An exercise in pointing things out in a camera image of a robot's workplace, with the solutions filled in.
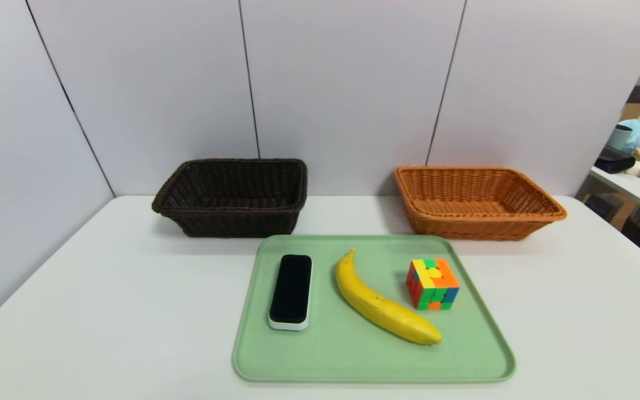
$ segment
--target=tray rim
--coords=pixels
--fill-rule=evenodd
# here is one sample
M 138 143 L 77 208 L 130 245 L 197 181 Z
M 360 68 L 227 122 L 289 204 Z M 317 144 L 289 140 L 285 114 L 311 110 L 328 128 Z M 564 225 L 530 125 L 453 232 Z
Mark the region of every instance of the tray rim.
M 426 238 L 429 240 L 435 240 L 437 241 L 437 243 L 441 243 L 443 245 L 445 245 L 449 251 L 449 254 L 454 258 L 455 261 L 457 261 L 458 263 L 458 267 L 462 270 L 462 275 L 464 278 L 464 285 L 469 287 L 470 289 L 472 289 L 473 291 L 473 296 L 475 297 L 475 300 L 477 302 L 477 306 L 482 309 L 483 311 L 483 316 L 485 316 L 485 319 L 488 321 L 488 324 L 491 327 L 491 330 L 493 331 L 493 334 L 496 336 L 496 338 L 498 339 L 498 341 L 500 341 L 501 343 L 501 347 L 503 348 L 504 352 L 505 352 L 505 358 L 506 358 L 506 364 L 508 364 L 507 370 L 505 372 L 505 374 L 500 375 L 499 377 L 496 378 L 490 378 L 490 379 L 472 379 L 472 378 L 465 378 L 465 379 L 445 379 L 445 380 L 436 380 L 436 379 L 411 379 L 411 378 L 407 378 L 407 379 L 372 379 L 372 378 L 363 378 L 363 379 L 357 379 L 357 378 L 352 378 L 352 377 L 348 377 L 347 379 L 345 378 L 331 378 L 331 379 L 325 379 L 325 378 L 313 378 L 312 380 L 307 380 L 307 381 L 303 381 L 303 380 L 293 380 L 293 379 L 282 379 L 282 378 L 265 378 L 265 377 L 255 377 L 252 376 L 250 374 L 247 374 L 246 372 L 244 372 L 242 370 L 242 368 L 239 366 L 239 361 L 238 361 L 238 346 L 239 346 L 239 342 L 241 341 L 241 332 L 243 331 L 244 327 L 246 326 L 246 311 L 247 308 L 249 306 L 249 302 L 251 301 L 251 287 L 254 284 L 254 281 L 256 281 L 256 274 L 258 271 L 258 261 L 259 261 L 259 254 L 261 253 L 261 251 L 265 248 L 265 246 L 272 242 L 272 241 L 276 241 L 280 238 L 285 238 L 285 237 L 292 237 L 292 238 L 332 238 L 332 237 L 347 237 L 347 236 L 351 236 L 353 238 L 385 238 L 385 239 L 389 239 L 389 238 L 397 238 L 397 237 L 402 237 L 402 236 L 421 236 L 422 238 Z M 256 251 L 256 260 L 254 261 L 253 264 L 253 271 L 251 273 L 251 279 L 248 282 L 248 288 L 246 289 L 246 300 L 244 301 L 244 305 L 243 305 L 243 311 L 241 312 L 241 320 L 239 321 L 239 325 L 238 325 L 238 329 L 236 330 L 236 339 L 234 339 L 234 346 L 233 346 L 233 352 L 231 354 L 231 359 L 232 359 L 232 364 L 233 364 L 233 369 L 236 372 L 237 375 L 239 375 L 239 377 L 241 377 L 242 379 L 245 379 L 249 382 L 265 382 L 265 383 L 289 383 L 289 384 L 327 384 L 327 383 L 341 383 L 341 384 L 495 384 L 495 383 L 499 383 L 499 382 L 505 382 L 508 379 L 512 378 L 515 375 L 515 372 L 518 369 L 518 364 L 517 364 L 517 360 L 515 358 L 515 354 L 513 353 L 513 349 L 511 349 L 510 344 L 508 344 L 508 341 L 505 339 L 505 336 L 503 335 L 503 332 L 500 330 L 500 326 L 498 326 L 497 322 L 495 321 L 495 319 L 493 318 L 493 314 L 491 314 L 490 309 L 488 309 L 488 306 L 485 304 L 485 301 L 483 301 L 483 298 L 480 294 L 480 292 L 478 291 L 478 289 L 476 288 L 475 284 L 473 284 L 472 279 L 470 278 L 468 272 L 466 271 L 465 267 L 463 266 L 463 263 L 461 262 L 460 258 L 458 258 L 453 246 L 451 245 L 451 243 L 449 243 L 449 241 L 447 241 L 444 238 L 441 238 L 439 236 L 435 236 L 435 235 L 412 235 L 412 234 L 389 234 L 389 235 L 273 235 L 273 236 L 269 236 L 268 238 L 265 238 L 264 241 L 262 241 L 261 245 L 258 246 L 258 250 Z

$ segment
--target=black device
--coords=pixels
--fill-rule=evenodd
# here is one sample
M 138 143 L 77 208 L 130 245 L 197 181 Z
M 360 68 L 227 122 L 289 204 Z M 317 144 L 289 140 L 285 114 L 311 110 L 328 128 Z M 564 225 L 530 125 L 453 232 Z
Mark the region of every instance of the black device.
M 286 254 L 281 258 L 268 314 L 272 328 L 303 330 L 308 326 L 312 269 L 308 256 Z

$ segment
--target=colorful puzzle cube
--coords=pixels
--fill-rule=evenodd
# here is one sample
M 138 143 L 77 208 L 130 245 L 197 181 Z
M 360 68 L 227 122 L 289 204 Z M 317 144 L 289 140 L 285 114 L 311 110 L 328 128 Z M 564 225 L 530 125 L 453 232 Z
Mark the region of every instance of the colorful puzzle cube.
M 407 288 L 416 309 L 451 309 L 460 284 L 443 258 L 412 260 Z

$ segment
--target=banana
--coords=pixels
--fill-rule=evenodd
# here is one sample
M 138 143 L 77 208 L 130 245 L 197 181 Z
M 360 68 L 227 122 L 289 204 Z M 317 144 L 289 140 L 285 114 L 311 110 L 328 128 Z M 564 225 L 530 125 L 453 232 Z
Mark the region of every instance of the banana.
M 337 263 L 335 281 L 342 297 L 369 321 L 414 343 L 441 342 L 441 332 L 426 318 L 385 298 L 362 282 L 355 271 L 355 249 Z

